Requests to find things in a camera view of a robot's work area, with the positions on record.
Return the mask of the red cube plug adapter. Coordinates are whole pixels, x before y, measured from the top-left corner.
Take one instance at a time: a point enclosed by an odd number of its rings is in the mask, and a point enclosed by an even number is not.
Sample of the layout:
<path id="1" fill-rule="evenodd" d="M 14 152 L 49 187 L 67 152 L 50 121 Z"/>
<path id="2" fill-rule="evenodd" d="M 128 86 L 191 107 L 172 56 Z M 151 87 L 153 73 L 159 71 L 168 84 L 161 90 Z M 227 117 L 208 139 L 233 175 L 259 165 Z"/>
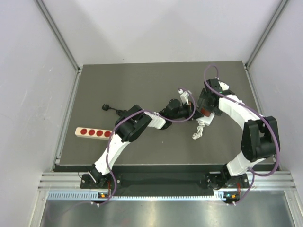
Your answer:
<path id="1" fill-rule="evenodd" d="M 204 108 L 201 109 L 200 113 L 205 117 L 210 117 L 210 115 L 211 115 L 211 112 Z"/>

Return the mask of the white power strip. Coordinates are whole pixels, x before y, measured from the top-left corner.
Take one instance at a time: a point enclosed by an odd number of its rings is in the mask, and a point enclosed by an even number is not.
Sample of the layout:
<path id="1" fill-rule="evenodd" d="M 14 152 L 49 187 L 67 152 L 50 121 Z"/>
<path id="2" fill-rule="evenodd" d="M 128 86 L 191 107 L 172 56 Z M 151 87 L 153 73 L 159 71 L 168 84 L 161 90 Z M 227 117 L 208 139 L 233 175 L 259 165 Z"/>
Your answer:
<path id="1" fill-rule="evenodd" d="M 203 116 L 203 117 L 197 118 L 196 119 L 196 121 L 198 123 L 197 132 L 195 132 L 192 135 L 192 139 L 197 140 L 198 138 L 202 137 L 204 127 L 209 126 L 211 124 L 211 122 L 213 121 L 214 117 L 215 117 L 215 115 L 212 113 L 208 117 Z"/>

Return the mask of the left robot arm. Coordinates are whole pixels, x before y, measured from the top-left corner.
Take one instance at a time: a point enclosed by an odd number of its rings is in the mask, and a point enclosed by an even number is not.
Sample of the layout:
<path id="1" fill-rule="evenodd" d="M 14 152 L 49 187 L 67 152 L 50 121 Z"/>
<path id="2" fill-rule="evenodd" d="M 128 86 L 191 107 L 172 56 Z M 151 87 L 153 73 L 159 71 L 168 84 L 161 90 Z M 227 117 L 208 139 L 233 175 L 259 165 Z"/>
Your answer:
<path id="1" fill-rule="evenodd" d="M 107 175 L 125 147 L 138 139 L 146 128 L 165 130 L 180 119 L 195 120 L 204 116 L 194 103 L 181 103 L 177 99 L 171 99 L 158 113 L 143 111 L 138 105 L 128 111 L 116 110 L 116 113 L 120 118 L 116 121 L 113 131 L 85 127 L 78 127 L 75 131 L 77 137 L 108 140 L 109 147 L 88 169 L 91 182 L 99 188 L 106 185 Z"/>

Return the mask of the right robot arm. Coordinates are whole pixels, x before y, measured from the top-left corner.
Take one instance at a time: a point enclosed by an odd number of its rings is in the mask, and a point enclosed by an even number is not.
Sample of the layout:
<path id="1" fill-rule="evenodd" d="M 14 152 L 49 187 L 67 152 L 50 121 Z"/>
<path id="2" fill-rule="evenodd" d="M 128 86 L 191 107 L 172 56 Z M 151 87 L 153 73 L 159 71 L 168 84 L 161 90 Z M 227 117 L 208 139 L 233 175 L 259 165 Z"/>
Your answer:
<path id="1" fill-rule="evenodd" d="M 209 126 L 215 116 L 227 114 L 242 129 L 241 151 L 220 173 L 209 176 L 207 181 L 214 189 L 234 187 L 244 180 L 244 175 L 255 164 L 273 156 L 280 150 L 277 121 L 274 117 L 264 117 L 250 110 L 219 79 L 205 82 L 196 108 L 202 115 L 197 119 L 197 135 L 201 137 L 205 126 Z"/>

